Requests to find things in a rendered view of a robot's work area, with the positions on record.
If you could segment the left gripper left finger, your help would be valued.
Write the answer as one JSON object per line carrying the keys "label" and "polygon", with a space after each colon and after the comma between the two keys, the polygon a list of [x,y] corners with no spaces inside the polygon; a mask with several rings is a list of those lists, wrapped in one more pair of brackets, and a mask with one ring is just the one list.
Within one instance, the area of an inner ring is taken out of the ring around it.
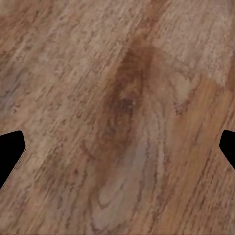
{"label": "left gripper left finger", "polygon": [[21,130],[0,136],[0,189],[25,150]]}

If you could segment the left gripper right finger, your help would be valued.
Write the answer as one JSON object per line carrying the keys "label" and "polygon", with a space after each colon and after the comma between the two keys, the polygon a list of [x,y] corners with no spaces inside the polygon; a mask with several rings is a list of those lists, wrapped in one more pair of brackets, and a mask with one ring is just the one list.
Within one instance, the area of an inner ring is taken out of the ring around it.
{"label": "left gripper right finger", "polygon": [[235,132],[224,130],[219,147],[235,170]]}

